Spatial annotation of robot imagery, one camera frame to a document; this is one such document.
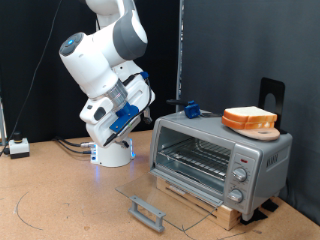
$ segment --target table surface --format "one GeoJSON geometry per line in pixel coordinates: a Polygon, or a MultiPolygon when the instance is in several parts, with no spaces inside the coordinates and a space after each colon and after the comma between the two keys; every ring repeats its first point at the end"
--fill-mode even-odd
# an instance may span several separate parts
{"type": "MultiPolygon", "coordinates": [[[[0,158],[1,239],[320,239],[320,228],[279,198],[268,218],[226,231],[205,219],[182,232],[145,226],[115,188],[149,171],[152,131],[131,133],[136,158],[119,168],[93,165],[56,142],[30,144],[28,158],[0,158]]],[[[73,142],[88,141],[73,139],[73,142]]]]}

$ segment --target toaster oven handle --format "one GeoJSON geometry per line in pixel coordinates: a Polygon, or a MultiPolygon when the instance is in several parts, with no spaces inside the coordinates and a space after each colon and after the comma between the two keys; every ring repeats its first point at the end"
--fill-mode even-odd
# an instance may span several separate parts
{"type": "Polygon", "coordinates": [[[145,201],[143,201],[135,195],[131,196],[130,199],[132,200],[132,206],[131,208],[129,208],[129,212],[138,220],[153,228],[154,230],[158,232],[163,232],[164,226],[162,226],[162,220],[166,214],[160,211],[159,209],[155,208],[154,206],[151,206],[150,204],[146,203],[145,201]],[[154,222],[150,218],[140,213],[138,210],[138,205],[154,214],[156,216],[156,221],[154,222]]]}

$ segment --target toast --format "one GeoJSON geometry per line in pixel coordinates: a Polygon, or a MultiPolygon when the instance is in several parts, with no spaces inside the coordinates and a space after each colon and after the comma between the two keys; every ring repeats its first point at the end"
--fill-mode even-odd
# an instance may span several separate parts
{"type": "Polygon", "coordinates": [[[259,128],[274,128],[274,122],[236,122],[226,117],[222,117],[222,123],[227,127],[243,130],[243,129],[259,129],[259,128]]]}
{"type": "Polygon", "coordinates": [[[277,114],[262,110],[257,107],[227,108],[224,117],[238,123],[266,123],[277,121],[277,114]]]}

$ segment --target black wall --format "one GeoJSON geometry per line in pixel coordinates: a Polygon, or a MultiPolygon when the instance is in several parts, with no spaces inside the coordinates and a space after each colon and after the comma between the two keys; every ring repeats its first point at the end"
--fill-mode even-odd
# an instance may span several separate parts
{"type": "Polygon", "coordinates": [[[182,60],[182,98],[213,112],[257,106],[262,77],[285,83],[281,128],[293,144],[281,197],[318,224],[319,9],[312,0],[185,0],[182,60]]]}
{"type": "MultiPolygon", "coordinates": [[[[31,84],[33,72],[49,35],[59,0],[16,0],[0,3],[1,96],[10,134],[31,84]]],[[[146,54],[136,63],[149,72],[156,94],[151,116],[174,111],[165,100],[175,97],[179,1],[137,0],[139,17],[149,40],[146,54]]],[[[95,32],[95,14],[77,0],[63,0],[53,34],[21,115],[19,130],[30,142],[88,136],[79,114],[86,95],[64,67],[58,50],[76,32],[95,32]]],[[[135,130],[152,129],[141,123],[135,130]]]]}

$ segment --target oven tray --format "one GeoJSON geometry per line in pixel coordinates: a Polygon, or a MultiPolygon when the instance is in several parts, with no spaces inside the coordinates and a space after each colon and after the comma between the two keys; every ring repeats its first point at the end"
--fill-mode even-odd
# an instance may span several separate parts
{"type": "Polygon", "coordinates": [[[158,154],[225,181],[231,150],[191,138],[158,154]]]}

